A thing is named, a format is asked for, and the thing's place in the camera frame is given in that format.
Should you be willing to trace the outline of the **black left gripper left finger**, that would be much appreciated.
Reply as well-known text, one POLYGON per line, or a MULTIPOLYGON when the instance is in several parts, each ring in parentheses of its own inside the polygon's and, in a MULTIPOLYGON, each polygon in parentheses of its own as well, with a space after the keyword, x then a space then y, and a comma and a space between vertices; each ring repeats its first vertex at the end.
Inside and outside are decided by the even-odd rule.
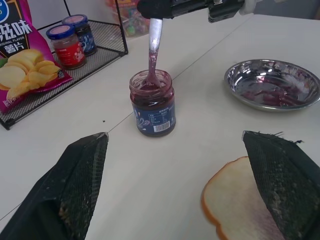
POLYGON ((71 143, 33 186, 0 233, 2 240, 83 240, 93 217, 109 135, 71 143))

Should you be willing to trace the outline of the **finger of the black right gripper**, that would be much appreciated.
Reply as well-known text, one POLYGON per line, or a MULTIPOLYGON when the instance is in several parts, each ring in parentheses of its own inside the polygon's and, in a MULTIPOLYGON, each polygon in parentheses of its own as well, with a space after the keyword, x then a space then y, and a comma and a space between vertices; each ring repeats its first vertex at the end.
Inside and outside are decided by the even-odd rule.
POLYGON ((140 0, 138 11, 145 19, 173 18, 170 0, 140 0))

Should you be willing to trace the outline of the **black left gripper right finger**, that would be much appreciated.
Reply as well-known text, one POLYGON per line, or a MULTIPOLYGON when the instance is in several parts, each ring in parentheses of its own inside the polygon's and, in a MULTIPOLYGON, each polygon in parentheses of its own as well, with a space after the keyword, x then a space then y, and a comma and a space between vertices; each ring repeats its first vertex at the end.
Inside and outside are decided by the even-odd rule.
POLYGON ((242 134, 259 194, 286 240, 320 238, 320 168, 280 133, 242 134))

